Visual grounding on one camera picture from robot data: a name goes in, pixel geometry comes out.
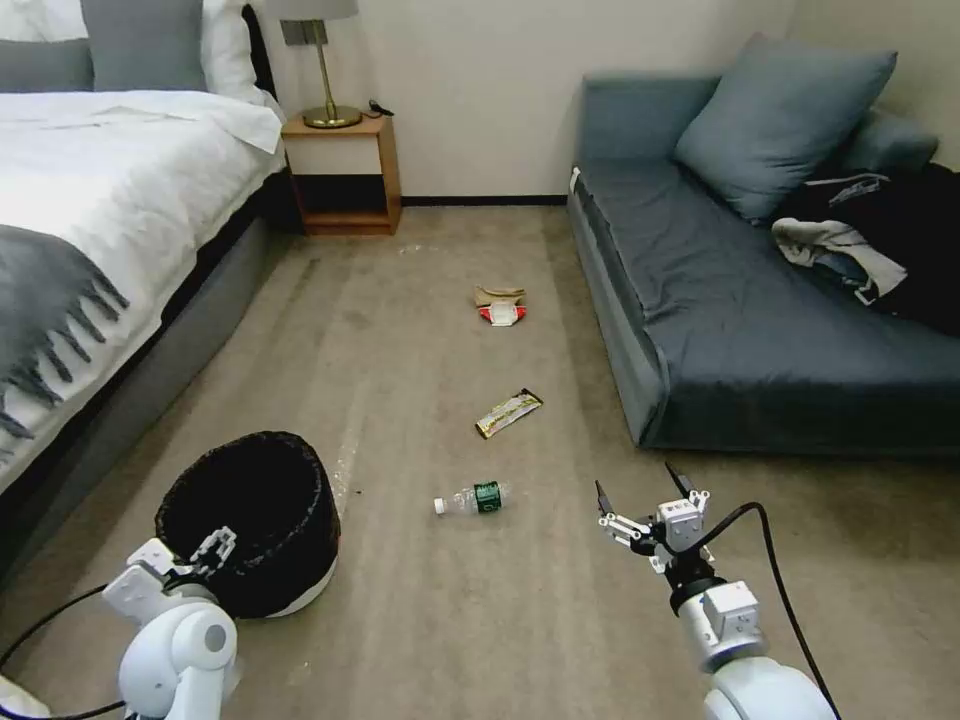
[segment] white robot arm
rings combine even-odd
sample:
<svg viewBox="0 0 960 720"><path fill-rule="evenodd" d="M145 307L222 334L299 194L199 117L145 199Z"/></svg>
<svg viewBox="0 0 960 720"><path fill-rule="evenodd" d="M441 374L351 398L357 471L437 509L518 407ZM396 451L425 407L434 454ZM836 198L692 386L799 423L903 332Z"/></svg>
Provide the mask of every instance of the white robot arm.
<svg viewBox="0 0 960 720"><path fill-rule="evenodd" d="M766 657L757 598L746 583L727 582L712 568L713 556L704 543L722 528L707 533L704 520L710 493L694 490L685 477L669 465L667 469L685 498L663 503L656 515L637 522L616 514L597 483L599 524L621 545L649 557L654 571L669 582L670 606L687 630L700 670L713 683L704 700L707 719L839 720L829 696L817 684L799 670ZM772 539L766 514L751 505L750 509L761 512L769 550ZM733 519L724 522L729 525ZM774 575L782 587L776 567ZM788 613L793 620L789 607ZM802 634L795 629L819 678Z"/></svg>
<svg viewBox="0 0 960 720"><path fill-rule="evenodd" d="M237 628L194 578L213 569L201 555L223 560L236 537L224 528L191 559L176 565L157 538L127 560L103 591L118 612L143 627L120 663L120 695L131 713L167 720L217 720L237 684Z"/></svg>

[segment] wall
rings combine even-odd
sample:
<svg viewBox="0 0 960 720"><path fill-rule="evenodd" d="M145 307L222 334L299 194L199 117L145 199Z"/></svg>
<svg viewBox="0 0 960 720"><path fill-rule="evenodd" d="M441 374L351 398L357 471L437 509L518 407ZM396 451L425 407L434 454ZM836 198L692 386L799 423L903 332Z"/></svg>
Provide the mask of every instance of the wall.
<svg viewBox="0 0 960 720"><path fill-rule="evenodd" d="M562 193L584 73L716 67L783 35L795 2L361 0L328 24L327 60L338 102L397 113L405 195ZM284 108L320 104L314 49L261 18Z"/></svg>
<svg viewBox="0 0 960 720"><path fill-rule="evenodd" d="M842 47L899 50L880 104L937 133L936 159L960 169L957 0L799 0L790 34Z"/></svg>

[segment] plastic bottle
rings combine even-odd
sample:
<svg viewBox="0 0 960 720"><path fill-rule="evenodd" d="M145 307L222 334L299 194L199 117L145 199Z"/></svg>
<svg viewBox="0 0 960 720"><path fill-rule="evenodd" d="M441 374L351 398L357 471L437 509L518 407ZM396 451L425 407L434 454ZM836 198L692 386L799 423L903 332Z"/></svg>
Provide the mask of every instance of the plastic bottle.
<svg viewBox="0 0 960 720"><path fill-rule="evenodd" d="M496 512L510 497L506 483L479 483L464 488L449 498L434 498L433 509L437 515L476 515Z"/></svg>

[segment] carpet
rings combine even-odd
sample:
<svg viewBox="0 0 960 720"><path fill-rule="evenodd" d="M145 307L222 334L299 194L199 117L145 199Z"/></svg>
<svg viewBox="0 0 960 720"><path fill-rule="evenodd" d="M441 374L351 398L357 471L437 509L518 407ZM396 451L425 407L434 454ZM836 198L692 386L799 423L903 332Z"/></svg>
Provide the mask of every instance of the carpet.
<svg viewBox="0 0 960 720"><path fill-rule="evenodd" d="M955 465L637 450L562 208L411 208L395 238L277 242L289 248L233 338L0 596L4 645L112 579L205 450L284 429L330 473L340 564L304 611L240 623L224 718L701 717L708 682L666 583L596 525L595 479L646 514L675 497L669 457L713 493L714 521L766 505L847 717L960 716ZM490 327L476 283L523 286L527 317ZM521 387L543 407L482 439L473 423ZM501 512L433 514L434 496L485 480L512 484ZM804 669L757 520L711 549L760 599L771 655ZM4 672L84 710L115 698L133 634L87 603Z"/></svg>

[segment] trash bag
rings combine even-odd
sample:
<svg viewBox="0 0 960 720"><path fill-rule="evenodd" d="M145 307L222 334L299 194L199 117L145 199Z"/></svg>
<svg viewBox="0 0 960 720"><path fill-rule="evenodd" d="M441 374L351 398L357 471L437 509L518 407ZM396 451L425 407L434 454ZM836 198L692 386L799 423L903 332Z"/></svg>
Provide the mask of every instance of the trash bag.
<svg viewBox="0 0 960 720"><path fill-rule="evenodd" d="M170 488L157 537L187 561L224 525L236 548L206 585L233 617L286 615L333 572L340 517L327 473L303 438L259 432L209 451Z"/></svg>

